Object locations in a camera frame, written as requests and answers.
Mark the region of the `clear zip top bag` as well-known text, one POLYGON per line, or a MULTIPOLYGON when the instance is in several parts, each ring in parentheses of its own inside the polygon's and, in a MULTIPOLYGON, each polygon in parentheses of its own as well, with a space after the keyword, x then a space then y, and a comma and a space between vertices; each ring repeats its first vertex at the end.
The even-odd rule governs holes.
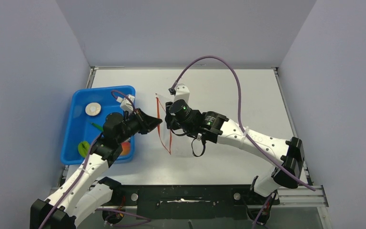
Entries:
POLYGON ((165 103, 169 98, 160 94, 155 94, 157 118, 163 122, 157 126, 157 133, 166 152, 173 157, 193 157, 193 149, 191 146, 192 138, 187 136, 177 136, 166 125, 166 106, 165 103))

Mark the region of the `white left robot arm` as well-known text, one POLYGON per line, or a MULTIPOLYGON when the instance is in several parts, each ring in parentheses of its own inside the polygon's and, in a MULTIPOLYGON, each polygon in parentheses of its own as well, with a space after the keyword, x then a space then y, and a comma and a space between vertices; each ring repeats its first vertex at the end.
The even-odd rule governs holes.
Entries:
POLYGON ((93 141, 88 154, 66 182, 45 200, 37 199, 30 210, 31 229, 75 229, 101 205, 117 195, 120 183, 105 177, 89 187, 107 171, 122 152, 122 143, 135 134, 147 134, 162 119, 136 108, 132 113, 106 116, 103 131, 93 141))

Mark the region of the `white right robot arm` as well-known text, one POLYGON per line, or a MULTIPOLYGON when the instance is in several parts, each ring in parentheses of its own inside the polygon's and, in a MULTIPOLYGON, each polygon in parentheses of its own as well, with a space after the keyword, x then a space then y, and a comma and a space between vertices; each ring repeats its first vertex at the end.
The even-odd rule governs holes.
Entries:
POLYGON ((266 175, 254 178, 249 190, 252 202, 262 203, 280 187, 296 189, 303 185, 311 188, 300 178, 304 165, 301 139, 292 137, 285 140, 258 133, 225 115, 194 110, 183 99, 167 102, 165 106, 167 128, 171 131, 182 130, 182 136, 201 142, 203 151, 208 142, 232 146, 256 155, 274 166, 266 175))

